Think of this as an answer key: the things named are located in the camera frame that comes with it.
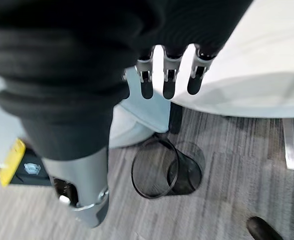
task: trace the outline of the black fingertip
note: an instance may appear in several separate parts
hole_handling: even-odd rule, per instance
[[[175,95],[176,83],[175,82],[164,82],[162,94],[165,99],[170,100]]]
[[[197,75],[195,78],[190,77],[188,82],[188,87],[187,87],[188,93],[190,95],[197,94],[200,90],[201,82],[202,82],[202,79],[200,79],[200,77]]]
[[[152,82],[141,83],[141,94],[145,99],[150,99],[153,96]]]

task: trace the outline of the yellow tag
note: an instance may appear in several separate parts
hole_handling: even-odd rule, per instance
[[[20,139],[17,139],[6,157],[5,167],[0,169],[0,183],[3,187],[7,186],[12,180],[25,154],[25,150],[25,144]]]

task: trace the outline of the metal table leg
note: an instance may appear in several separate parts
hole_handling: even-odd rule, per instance
[[[285,151],[287,168],[294,170],[294,119],[284,118],[283,133],[285,136]]]

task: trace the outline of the prosthetic hand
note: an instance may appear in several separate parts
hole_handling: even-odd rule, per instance
[[[0,106],[18,116],[42,156],[57,198],[90,227],[106,217],[112,109],[128,97],[123,70],[137,66],[152,97],[152,51],[164,48],[164,97],[196,44],[188,92],[251,0],[0,1]]]

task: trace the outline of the white tabletop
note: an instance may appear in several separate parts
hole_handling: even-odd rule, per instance
[[[180,66],[172,101],[213,114],[294,118],[294,0],[256,0],[206,73],[187,93],[194,46]],[[163,51],[154,52],[153,83],[163,88]]]

